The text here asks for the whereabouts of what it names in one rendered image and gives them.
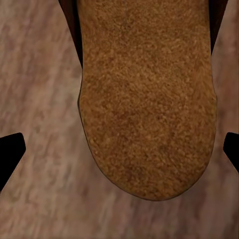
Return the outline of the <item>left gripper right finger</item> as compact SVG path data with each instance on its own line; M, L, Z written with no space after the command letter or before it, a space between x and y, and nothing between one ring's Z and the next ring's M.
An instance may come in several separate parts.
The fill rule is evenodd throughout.
M227 132L223 151L239 173L239 134Z

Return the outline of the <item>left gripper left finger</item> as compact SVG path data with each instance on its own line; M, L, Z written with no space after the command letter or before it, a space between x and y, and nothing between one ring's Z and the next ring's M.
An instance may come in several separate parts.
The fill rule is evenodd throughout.
M0 138L0 192L26 151L21 132Z

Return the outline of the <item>sandal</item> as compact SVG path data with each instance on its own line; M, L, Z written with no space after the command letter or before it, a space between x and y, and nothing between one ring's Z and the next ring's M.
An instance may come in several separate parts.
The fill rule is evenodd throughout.
M150 201L188 191L212 157L212 52L228 0L58 0L82 67L77 107L92 157Z

